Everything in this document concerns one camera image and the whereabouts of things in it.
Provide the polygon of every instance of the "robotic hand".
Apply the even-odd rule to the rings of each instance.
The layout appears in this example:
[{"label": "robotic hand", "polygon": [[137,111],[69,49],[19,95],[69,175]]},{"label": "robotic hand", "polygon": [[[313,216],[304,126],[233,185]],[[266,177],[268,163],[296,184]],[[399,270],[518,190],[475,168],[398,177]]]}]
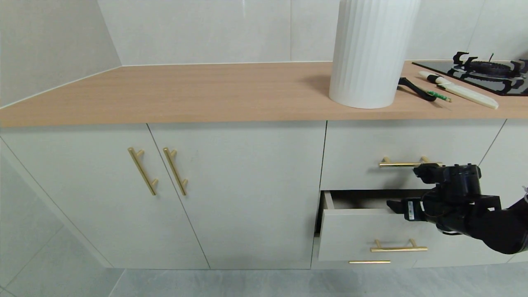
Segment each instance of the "robotic hand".
[{"label": "robotic hand", "polygon": [[436,224],[446,235],[480,239],[503,254],[528,250],[528,200],[501,209],[499,196],[480,193],[477,165],[422,164],[413,170],[424,183],[436,186],[421,198],[387,201],[392,211],[408,221]]}]

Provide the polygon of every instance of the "white vase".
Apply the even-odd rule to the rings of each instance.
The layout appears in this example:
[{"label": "white vase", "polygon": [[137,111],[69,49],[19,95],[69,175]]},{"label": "white vase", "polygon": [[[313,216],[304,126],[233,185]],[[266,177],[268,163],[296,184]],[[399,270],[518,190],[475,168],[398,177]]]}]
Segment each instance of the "white vase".
[{"label": "white vase", "polygon": [[394,101],[421,0],[341,0],[330,99],[356,108]]}]

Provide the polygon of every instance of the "wooden countertop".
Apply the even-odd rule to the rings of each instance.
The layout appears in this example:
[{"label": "wooden countertop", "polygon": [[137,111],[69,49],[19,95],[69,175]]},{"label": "wooden countertop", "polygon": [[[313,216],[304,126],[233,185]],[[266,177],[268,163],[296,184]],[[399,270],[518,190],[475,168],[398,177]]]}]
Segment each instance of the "wooden countertop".
[{"label": "wooden countertop", "polygon": [[[0,109],[2,127],[278,120],[526,118],[528,98],[502,97],[493,110],[450,94],[434,103],[400,88],[382,109],[342,106],[328,97],[332,64],[255,63],[120,67]],[[424,68],[405,63],[402,76]]]}]

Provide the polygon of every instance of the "knife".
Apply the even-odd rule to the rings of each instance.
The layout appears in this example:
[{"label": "knife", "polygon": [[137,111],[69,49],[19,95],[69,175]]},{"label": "knife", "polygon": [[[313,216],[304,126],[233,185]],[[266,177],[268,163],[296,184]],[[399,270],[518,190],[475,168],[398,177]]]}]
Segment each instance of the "knife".
[{"label": "knife", "polygon": [[436,86],[442,90],[446,90],[452,94],[459,95],[463,98],[468,99],[469,101],[473,101],[477,104],[489,108],[498,108],[498,103],[493,98],[490,98],[486,95],[482,95],[481,93],[475,92],[473,90],[464,88],[463,86],[456,85],[440,75],[436,75],[427,71],[420,71],[418,72],[418,74],[423,78],[426,78],[428,81],[436,83]]}]

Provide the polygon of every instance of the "gold handle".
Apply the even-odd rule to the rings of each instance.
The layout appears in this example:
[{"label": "gold handle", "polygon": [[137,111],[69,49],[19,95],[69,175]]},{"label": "gold handle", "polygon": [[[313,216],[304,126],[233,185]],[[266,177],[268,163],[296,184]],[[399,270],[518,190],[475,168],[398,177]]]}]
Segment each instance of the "gold handle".
[{"label": "gold handle", "polygon": [[385,156],[385,157],[383,157],[381,162],[378,164],[378,166],[381,167],[381,168],[383,168],[383,167],[418,167],[418,166],[420,166],[421,164],[424,164],[424,163],[436,163],[439,166],[442,166],[442,163],[431,162],[429,160],[429,158],[427,158],[426,156],[422,156],[420,158],[420,163],[391,163],[391,160],[389,159],[389,157]]},{"label": "gold handle", "polygon": [[141,173],[141,176],[143,176],[143,179],[147,183],[147,187],[152,193],[152,196],[156,196],[156,190],[154,190],[154,187],[158,184],[158,179],[154,179],[152,182],[150,182],[150,179],[148,178],[145,169],[143,169],[143,166],[138,160],[138,158],[141,157],[145,153],[145,151],[139,150],[139,152],[136,153],[133,147],[129,147],[128,152],[130,153],[132,160],[134,160],[134,163],[137,166],[137,170],[139,170],[139,173]]},{"label": "gold handle", "polygon": [[426,252],[428,250],[427,246],[417,246],[414,239],[409,240],[411,242],[411,247],[408,246],[398,246],[398,247],[382,247],[379,240],[375,240],[376,247],[371,247],[371,253],[382,253],[382,252]]},{"label": "gold handle", "polygon": [[390,260],[380,260],[380,261],[349,261],[349,264],[391,264]]},{"label": "gold handle", "polygon": [[185,190],[185,186],[187,185],[187,179],[184,179],[183,181],[180,179],[178,170],[176,169],[176,166],[174,165],[174,162],[172,161],[172,158],[176,156],[176,150],[169,151],[168,147],[165,147],[163,148],[163,152],[165,153],[165,157],[167,158],[168,165],[172,169],[172,173],[176,177],[176,183],[178,184],[178,187],[180,188],[182,195],[186,196],[187,191]]}]

